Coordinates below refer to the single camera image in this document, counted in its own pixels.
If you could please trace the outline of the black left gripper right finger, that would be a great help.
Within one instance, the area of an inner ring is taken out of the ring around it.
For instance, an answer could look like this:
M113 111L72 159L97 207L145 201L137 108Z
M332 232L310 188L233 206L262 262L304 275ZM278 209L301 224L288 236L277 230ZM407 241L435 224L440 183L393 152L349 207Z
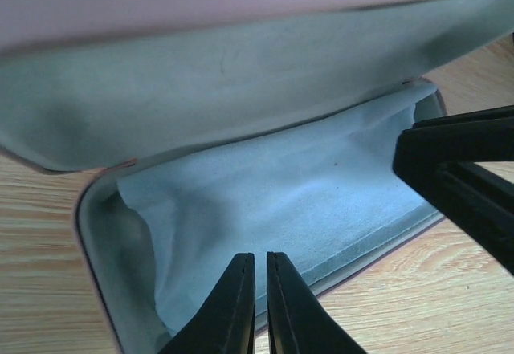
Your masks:
M282 252L267 253L267 324L271 353L361 352Z

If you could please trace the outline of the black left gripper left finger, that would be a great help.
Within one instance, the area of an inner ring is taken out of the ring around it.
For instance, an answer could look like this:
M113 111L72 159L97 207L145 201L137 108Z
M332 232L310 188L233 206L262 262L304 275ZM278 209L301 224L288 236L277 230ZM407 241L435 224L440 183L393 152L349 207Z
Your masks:
M236 254L191 321L162 353L255 351L255 257Z

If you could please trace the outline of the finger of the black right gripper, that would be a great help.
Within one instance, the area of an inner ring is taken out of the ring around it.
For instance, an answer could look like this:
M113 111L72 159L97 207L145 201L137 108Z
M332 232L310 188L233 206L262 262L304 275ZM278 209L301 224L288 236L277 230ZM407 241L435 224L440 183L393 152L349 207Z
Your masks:
M512 161L511 106L423 120L402 132L393 171L513 271L513 184L481 167Z

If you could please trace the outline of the pink grey glasses case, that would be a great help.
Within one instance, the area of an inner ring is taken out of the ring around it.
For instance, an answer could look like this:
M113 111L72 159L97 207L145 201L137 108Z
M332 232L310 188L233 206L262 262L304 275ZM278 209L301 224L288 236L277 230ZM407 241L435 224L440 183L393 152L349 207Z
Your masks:
M117 350L156 353L177 332L122 177L434 85L426 73L512 29L513 0L1 0L1 150L49 173L101 169L74 212L80 249ZM414 123L445 113L435 88ZM431 207L351 275L441 220Z

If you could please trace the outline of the light blue cleaning cloth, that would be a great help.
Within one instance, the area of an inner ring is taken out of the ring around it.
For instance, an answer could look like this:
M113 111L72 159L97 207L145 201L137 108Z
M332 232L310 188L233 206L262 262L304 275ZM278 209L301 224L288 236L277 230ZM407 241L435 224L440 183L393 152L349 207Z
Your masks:
M359 258L415 230L434 209L392 169L398 136L435 92L416 83L323 120L194 153L122 177L146 222L157 314L171 333L198 311L237 253L255 256L266 310L266 254L284 252L304 281L351 275Z

